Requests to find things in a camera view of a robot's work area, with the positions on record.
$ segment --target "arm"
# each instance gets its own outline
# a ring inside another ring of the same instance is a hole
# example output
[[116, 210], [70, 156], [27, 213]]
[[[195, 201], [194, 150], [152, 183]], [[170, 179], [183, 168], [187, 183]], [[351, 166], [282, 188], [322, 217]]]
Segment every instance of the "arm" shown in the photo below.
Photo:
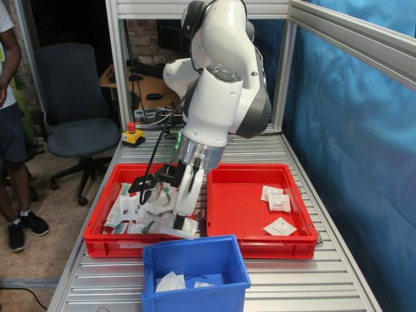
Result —
[[21, 51], [13, 29], [9, 29], [5, 32], [0, 32], [0, 42], [5, 47], [5, 61], [3, 63], [3, 71], [0, 75], [1, 108], [6, 101], [7, 86], [18, 70], [21, 60]]

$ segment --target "blue curtain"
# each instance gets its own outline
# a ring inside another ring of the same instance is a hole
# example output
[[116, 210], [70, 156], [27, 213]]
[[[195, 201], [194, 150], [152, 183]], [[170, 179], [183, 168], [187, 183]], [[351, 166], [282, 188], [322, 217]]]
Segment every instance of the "blue curtain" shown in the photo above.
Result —
[[[416, 0], [313, 0], [415, 36]], [[284, 127], [384, 311], [416, 311], [416, 93], [298, 29]]]
[[250, 22], [255, 29], [253, 43], [263, 56], [267, 92], [273, 103], [284, 21], [282, 19], [252, 19]]

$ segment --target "person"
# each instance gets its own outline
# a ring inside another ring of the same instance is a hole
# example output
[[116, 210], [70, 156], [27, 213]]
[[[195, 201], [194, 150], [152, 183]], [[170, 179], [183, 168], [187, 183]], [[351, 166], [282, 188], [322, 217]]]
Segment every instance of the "person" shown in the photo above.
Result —
[[42, 236], [49, 232], [49, 226], [31, 211], [29, 173], [24, 163], [26, 148], [21, 112], [9, 85], [18, 70], [21, 50], [13, 31], [12, 20], [2, 1], [0, 43], [4, 51], [4, 61], [0, 67], [0, 159], [5, 163], [20, 206], [16, 216], [3, 178], [0, 176], [0, 213], [8, 222], [10, 248], [13, 252], [18, 252], [27, 246], [24, 228], [30, 229], [36, 236]]

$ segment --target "sneaker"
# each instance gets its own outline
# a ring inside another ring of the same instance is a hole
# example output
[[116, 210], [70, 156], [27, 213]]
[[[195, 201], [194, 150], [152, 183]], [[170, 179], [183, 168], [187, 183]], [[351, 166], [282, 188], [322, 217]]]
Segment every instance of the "sneaker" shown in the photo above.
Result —
[[27, 247], [21, 222], [18, 225], [11, 224], [8, 226], [8, 244], [13, 252], [19, 252]]
[[28, 216], [21, 216], [19, 211], [19, 218], [25, 228], [31, 229], [33, 235], [44, 236], [49, 233], [48, 224], [44, 219], [36, 216], [33, 211], [29, 212]]

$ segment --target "red button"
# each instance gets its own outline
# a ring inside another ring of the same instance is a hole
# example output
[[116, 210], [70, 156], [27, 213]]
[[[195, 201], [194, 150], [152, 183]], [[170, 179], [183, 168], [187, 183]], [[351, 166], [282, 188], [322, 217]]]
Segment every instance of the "red button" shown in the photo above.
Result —
[[129, 122], [129, 123], [127, 123], [127, 130], [130, 133], [136, 132], [136, 123], [135, 122]]

